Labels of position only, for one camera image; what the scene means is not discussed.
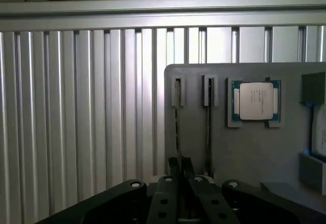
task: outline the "corrugated metal wall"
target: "corrugated metal wall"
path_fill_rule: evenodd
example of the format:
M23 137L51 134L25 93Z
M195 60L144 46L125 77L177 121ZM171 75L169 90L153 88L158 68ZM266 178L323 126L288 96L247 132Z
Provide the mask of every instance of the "corrugated metal wall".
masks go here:
M164 69L316 62L324 26L0 33L0 223L165 173Z

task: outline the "gray mounting plate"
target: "gray mounting plate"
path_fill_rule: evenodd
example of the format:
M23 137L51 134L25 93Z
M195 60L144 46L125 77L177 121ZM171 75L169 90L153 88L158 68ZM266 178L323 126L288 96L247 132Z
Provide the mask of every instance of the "gray mounting plate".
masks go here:
M202 75L217 75L218 106L212 109L212 165L214 180L221 185L238 179L259 186L262 181L286 182L308 191L315 201L326 198L302 186L298 179L299 153L309 141L310 109L301 101L301 75L326 71L326 63L170 65L165 70L166 159L176 157L173 77L182 77L180 109L181 150L192 158L196 174L203 174L206 145L206 107L202 105ZM281 124L268 128L263 122L243 122L227 127L229 115L226 79L281 80Z

